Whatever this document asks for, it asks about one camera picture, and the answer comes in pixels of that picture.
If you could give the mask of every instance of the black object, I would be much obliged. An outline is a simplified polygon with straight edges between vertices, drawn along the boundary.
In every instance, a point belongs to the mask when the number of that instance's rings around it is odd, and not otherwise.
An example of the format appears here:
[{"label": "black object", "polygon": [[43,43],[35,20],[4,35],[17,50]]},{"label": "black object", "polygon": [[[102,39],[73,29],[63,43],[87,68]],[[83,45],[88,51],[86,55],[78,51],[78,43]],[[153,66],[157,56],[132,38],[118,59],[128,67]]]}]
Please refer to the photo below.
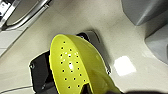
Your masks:
[{"label": "black object", "polygon": [[49,51],[45,52],[30,63],[33,89],[36,93],[42,93],[55,87],[49,66],[49,54]]}]

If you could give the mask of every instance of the tile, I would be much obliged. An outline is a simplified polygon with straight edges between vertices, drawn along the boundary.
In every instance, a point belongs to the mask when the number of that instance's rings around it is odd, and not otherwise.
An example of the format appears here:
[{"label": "tile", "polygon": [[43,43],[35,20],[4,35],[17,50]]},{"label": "tile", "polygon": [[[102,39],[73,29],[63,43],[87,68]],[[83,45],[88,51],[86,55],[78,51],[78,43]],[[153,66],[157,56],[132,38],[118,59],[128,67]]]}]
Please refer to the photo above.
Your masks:
[{"label": "tile", "polygon": [[21,34],[22,31],[2,31],[0,33],[0,48],[8,48]]},{"label": "tile", "polygon": [[6,51],[6,49],[0,49],[0,57],[2,56],[2,54]]}]

